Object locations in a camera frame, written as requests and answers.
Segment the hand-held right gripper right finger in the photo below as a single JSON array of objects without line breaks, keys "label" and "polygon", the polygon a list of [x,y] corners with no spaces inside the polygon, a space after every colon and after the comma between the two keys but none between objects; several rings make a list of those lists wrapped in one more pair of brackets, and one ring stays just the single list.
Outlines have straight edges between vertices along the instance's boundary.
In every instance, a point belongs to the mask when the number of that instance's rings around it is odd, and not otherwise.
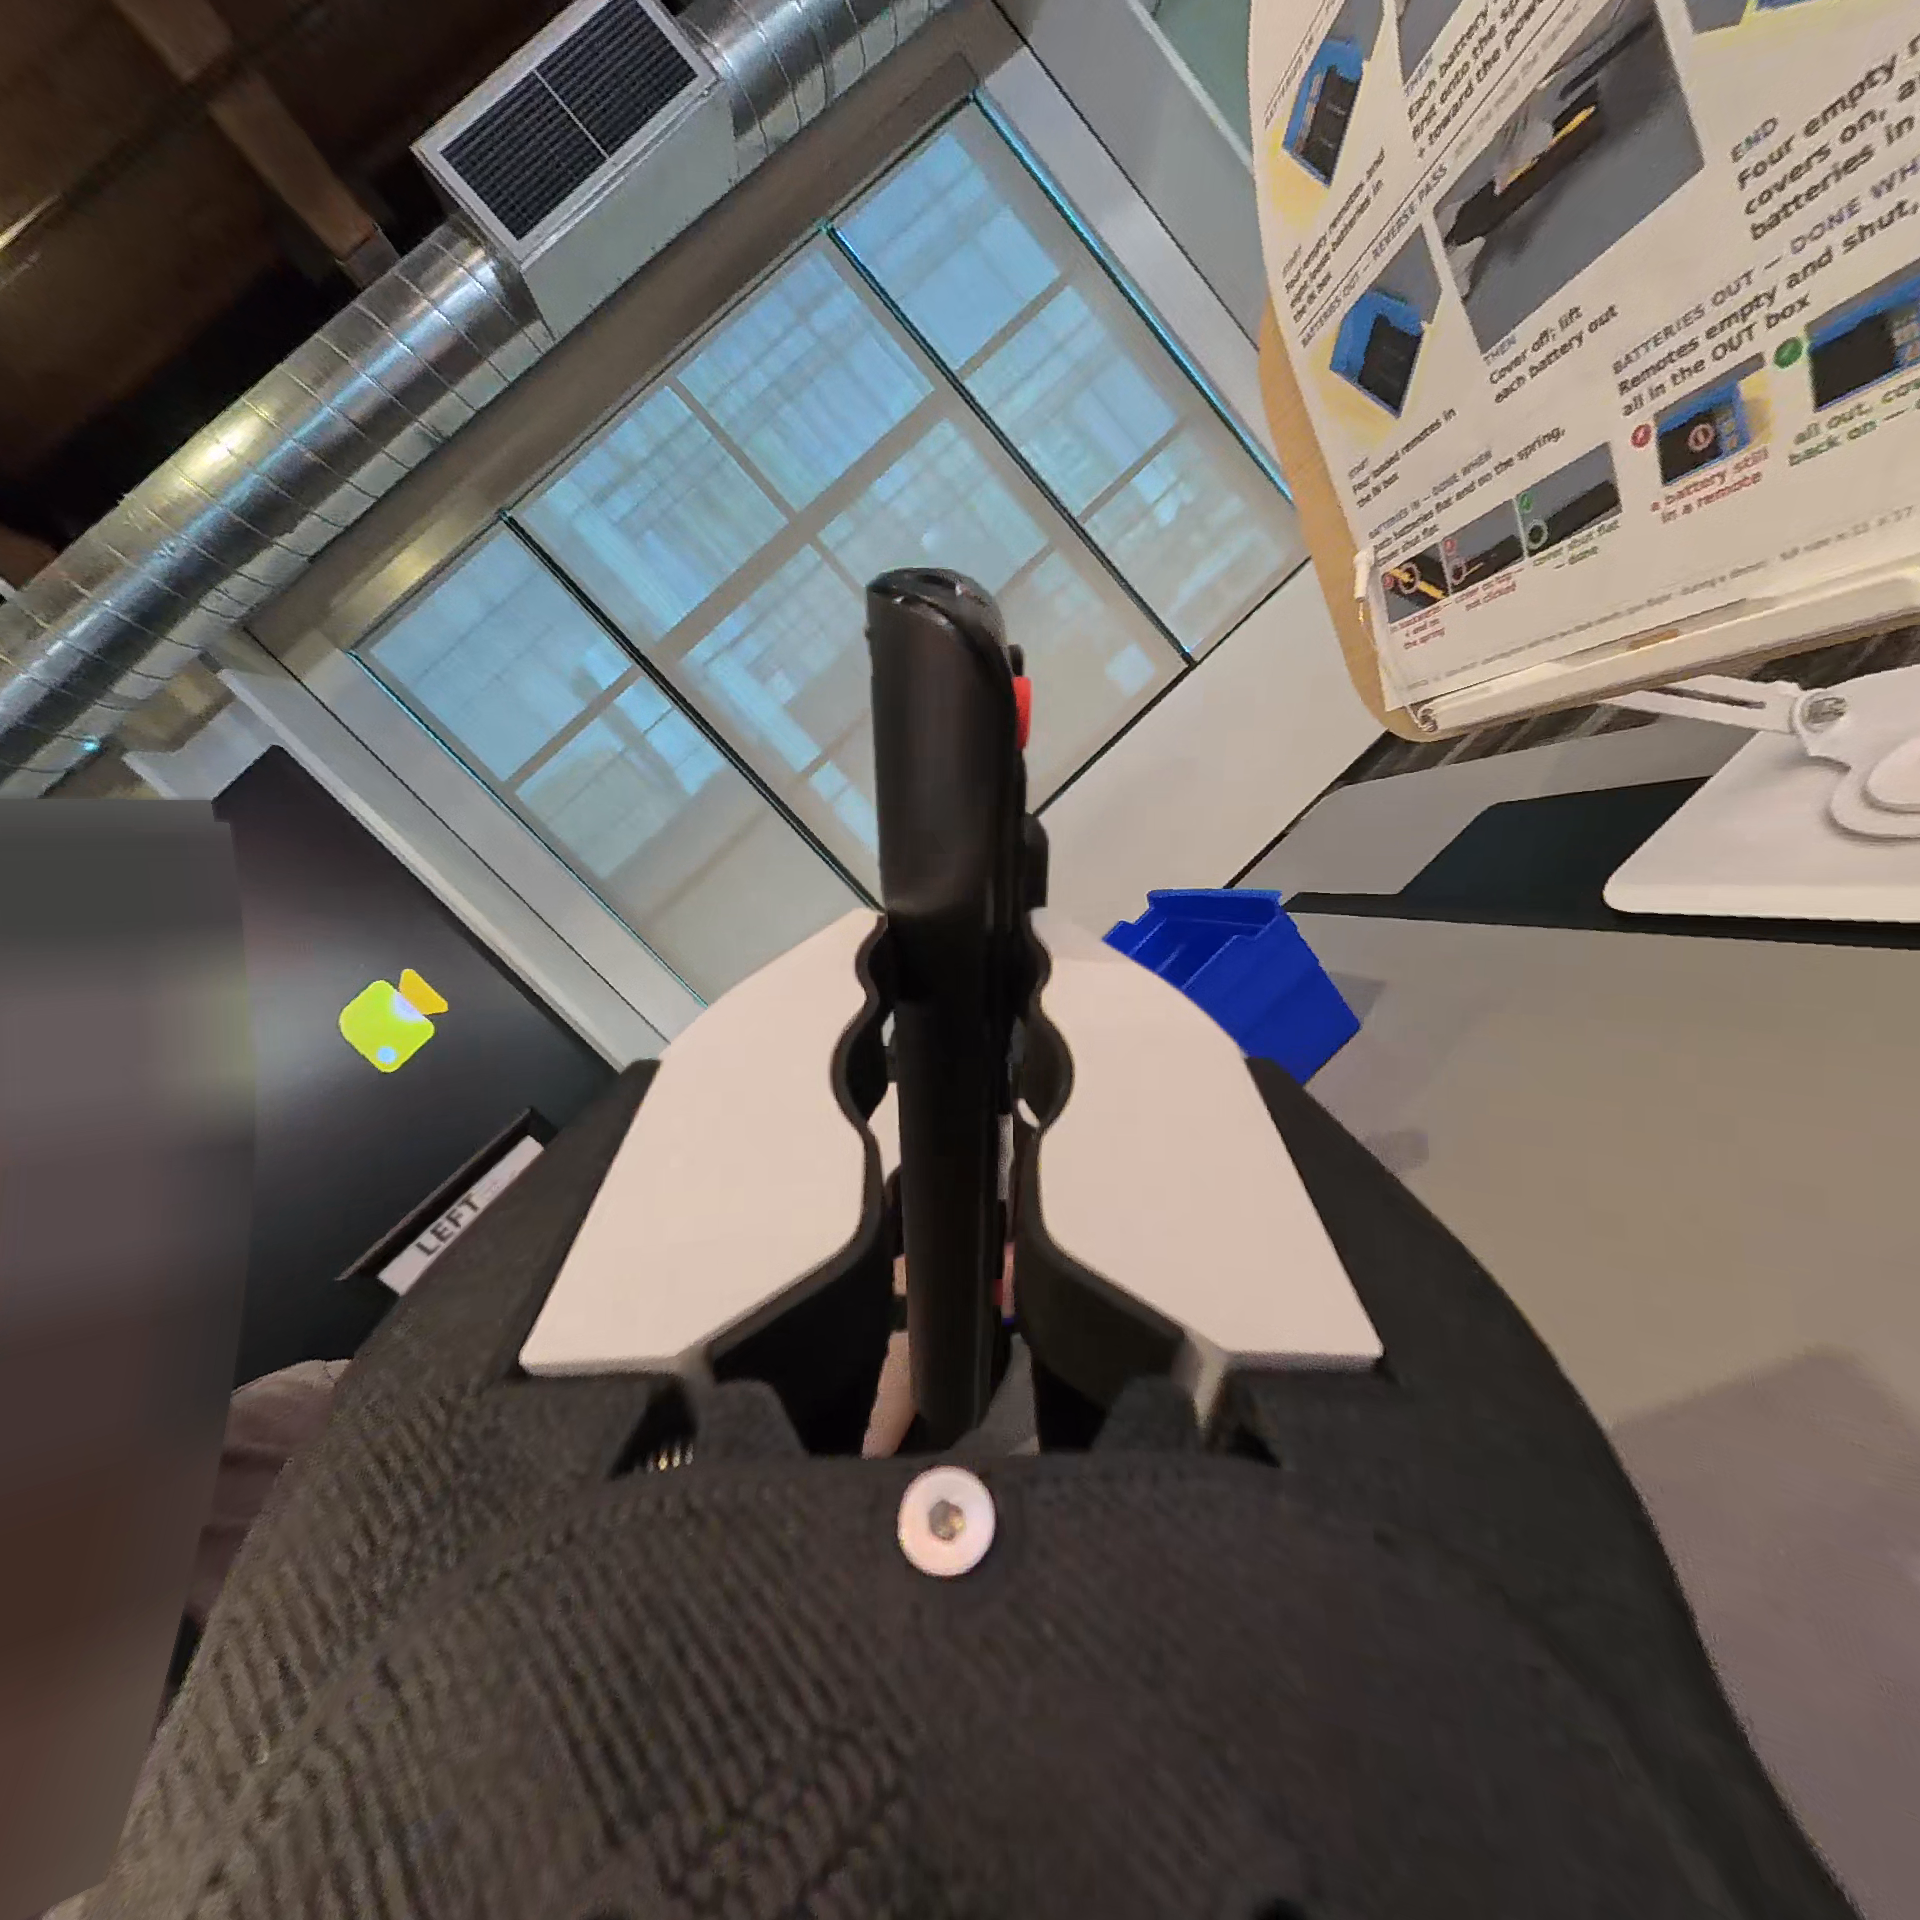
[{"label": "hand-held right gripper right finger", "polygon": [[1380,1335],[1234,1040],[1065,914],[1029,926],[1016,1307],[1041,1368],[1373,1371]]}]

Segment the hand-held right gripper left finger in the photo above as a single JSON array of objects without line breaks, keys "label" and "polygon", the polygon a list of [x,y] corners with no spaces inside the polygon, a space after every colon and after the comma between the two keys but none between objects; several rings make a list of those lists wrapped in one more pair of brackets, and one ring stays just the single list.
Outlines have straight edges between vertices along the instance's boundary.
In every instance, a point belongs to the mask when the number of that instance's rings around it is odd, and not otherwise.
[{"label": "hand-held right gripper left finger", "polygon": [[668,1044],[518,1350],[528,1376],[709,1374],[856,1255],[883,1182],[880,936],[848,913]]}]

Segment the blue plastic bin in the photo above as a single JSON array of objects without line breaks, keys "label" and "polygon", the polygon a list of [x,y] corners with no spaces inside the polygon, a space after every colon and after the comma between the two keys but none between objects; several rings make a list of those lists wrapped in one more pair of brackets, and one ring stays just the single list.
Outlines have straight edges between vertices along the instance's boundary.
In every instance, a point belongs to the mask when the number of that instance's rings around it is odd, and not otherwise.
[{"label": "blue plastic bin", "polygon": [[1322,968],[1277,895],[1164,889],[1105,938],[1212,1018],[1242,1055],[1314,1079],[1361,1018]]}]

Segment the black remote control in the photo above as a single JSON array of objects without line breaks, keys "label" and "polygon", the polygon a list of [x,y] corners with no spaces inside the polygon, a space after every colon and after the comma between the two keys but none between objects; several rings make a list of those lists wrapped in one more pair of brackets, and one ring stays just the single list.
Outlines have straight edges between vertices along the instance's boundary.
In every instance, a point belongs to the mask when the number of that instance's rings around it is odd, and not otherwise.
[{"label": "black remote control", "polygon": [[899,567],[867,596],[885,992],[921,1442],[977,1430],[1004,1369],[1025,922],[1021,676],[971,578]]}]

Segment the black desk mat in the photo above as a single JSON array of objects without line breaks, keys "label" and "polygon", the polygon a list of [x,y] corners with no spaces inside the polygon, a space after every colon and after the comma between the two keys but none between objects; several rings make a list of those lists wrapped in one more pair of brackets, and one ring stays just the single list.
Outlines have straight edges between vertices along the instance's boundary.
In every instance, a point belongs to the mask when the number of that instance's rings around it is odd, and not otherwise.
[{"label": "black desk mat", "polygon": [[1613,868],[1691,801],[1702,779],[1669,779],[1506,801],[1467,824],[1397,895],[1296,895],[1291,918],[1576,929],[1750,945],[1914,951],[1909,923],[1632,918],[1602,902]]}]

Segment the white stand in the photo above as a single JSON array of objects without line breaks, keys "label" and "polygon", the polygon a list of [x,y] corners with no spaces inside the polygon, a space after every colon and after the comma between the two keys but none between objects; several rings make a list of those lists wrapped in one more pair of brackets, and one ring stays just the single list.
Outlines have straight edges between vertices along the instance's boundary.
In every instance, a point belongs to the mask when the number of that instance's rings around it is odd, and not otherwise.
[{"label": "white stand", "polygon": [[1409,707],[1451,737],[1573,705],[1691,718],[1747,743],[1604,882],[1616,913],[1914,926],[1916,665],[1801,689],[1736,674],[1776,656],[1916,625],[1916,564],[1741,602]]}]

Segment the glass window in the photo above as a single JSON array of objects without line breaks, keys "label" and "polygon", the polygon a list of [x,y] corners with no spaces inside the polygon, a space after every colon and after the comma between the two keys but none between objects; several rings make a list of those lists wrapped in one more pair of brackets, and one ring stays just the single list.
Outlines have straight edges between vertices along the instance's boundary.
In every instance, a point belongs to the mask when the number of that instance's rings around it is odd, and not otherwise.
[{"label": "glass window", "polygon": [[1299,558],[1272,471],[974,102],[355,651],[709,1002],[877,895],[874,578],[994,600],[1045,802]]}]

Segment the wooden instruction poster board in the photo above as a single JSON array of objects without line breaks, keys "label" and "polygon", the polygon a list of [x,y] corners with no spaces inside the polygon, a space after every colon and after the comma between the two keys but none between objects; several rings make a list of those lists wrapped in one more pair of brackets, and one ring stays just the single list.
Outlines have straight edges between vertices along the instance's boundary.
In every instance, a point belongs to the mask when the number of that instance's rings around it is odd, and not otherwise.
[{"label": "wooden instruction poster board", "polygon": [[1269,415],[1400,737],[1916,625],[1917,4],[1253,4]]}]

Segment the grey vent grille box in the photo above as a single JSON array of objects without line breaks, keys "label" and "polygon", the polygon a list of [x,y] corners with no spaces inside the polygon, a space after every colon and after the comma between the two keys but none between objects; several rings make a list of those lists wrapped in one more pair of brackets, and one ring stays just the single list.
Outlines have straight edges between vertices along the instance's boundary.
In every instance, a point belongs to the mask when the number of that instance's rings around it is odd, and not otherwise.
[{"label": "grey vent grille box", "polygon": [[653,3],[565,8],[449,107],[413,158],[553,339],[737,180],[724,86]]}]

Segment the silver spiral duct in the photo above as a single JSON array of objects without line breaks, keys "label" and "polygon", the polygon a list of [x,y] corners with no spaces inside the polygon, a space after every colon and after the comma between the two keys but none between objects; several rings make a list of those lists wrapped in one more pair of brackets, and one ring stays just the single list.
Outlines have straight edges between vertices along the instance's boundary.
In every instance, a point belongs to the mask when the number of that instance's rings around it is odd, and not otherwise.
[{"label": "silver spiral duct", "polygon": [[[868,105],[880,68],[949,11],[661,8],[729,96],[731,190],[843,102]],[[4,602],[4,798],[80,768],[566,339],[449,216]]]}]

